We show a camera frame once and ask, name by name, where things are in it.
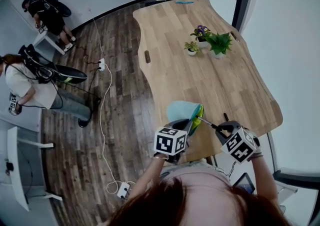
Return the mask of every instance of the woman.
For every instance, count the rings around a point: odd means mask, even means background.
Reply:
[[[66,90],[57,88],[53,82],[40,84],[25,66],[20,55],[6,54],[0,57],[0,76],[3,72],[9,89],[20,98],[15,108],[17,113],[22,106],[40,107],[69,113],[78,118],[80,127],[88,125],[91,110],[85,105],[85,101]]]
[[[290,225],[279,209],[276,184],[260,149],[250,157],[257,195],[230,186],[212,166],[180,168],[159,180],[167,159],[160,153],[153,157],[109,226]]]
[[[35,20],[35,27],[41,27],[41,21],[47,29],[56,36],[60,36],[62,42],[65,44],[63,51],[67,52],[73,47],[67,35],[74,42],[76,38],[71,33],[71,30],[66,26],[64,19],[53,8],[47,9],[41,0],[24,0],[22,8],[25,12],[29,11]]]

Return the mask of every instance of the floorboard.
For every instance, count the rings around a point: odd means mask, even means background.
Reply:
[[[139,68],[140,29],[132,13],[144,6],[137,3],[110,13],[96,21],[103,57],[112,73],[112,85],[102,105],[101,125],[106,137],[104,155],[116,180],[136,181],[149,161],[154,134],[154,102],[150,87]],[[56,54],[57,64],[85,72],[88,79],[77,85],[88,90],[102,57],[94,23],[76,34],[76,47],[65,56]],[[110,84],[106,69],[98,71],[91,91],[103,98]],[[86,98],[81,90],[62,86]],[[61,226],[96,226],[107,221],[123,202],[106,190],[112,176],[102,157],[104,139],[95,111],[86,128],[78,119],[64,113],[42,111],[42,142],[55,143],[43,152],[47,188],[63,202],[52,200]]]

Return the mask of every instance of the pink shirt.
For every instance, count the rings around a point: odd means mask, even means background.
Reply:
[[[165,179],[179,178],[187,188],[183,226],[238,226],[240,210],[233,195],[226,190],[228,179],[213,168],[184,167]]]

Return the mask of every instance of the teal cloth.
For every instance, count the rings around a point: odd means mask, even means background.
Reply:
[[[200,110],[200,107],[200,103],[175,100],[166,109],[166,116],[169,122],[183,119],[193,120]]]

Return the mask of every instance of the green plant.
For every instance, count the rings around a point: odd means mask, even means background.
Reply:
[[[205,40],[211,45],[211,49],[216,55],[223,53],[226,54],[227,49],[231,51],[230,45],[232,39],[230,38],[230,33],[225,33],[222,35],[211,34],[211,36],[207,36]]]
[[[190,34],[190,36],[195,36],[195,40],[205,41],[206,37],[209,37],[211,34],[210,29],[206,26],[199,25],[194,29],[194,32]]]
[[[197,53],[200,52],[200,49],[199,49],[197,43],[193,42],[193,41],[191,41],[190,43],[185,42],[184,49],[189,49],[189,50],[195,51]]]

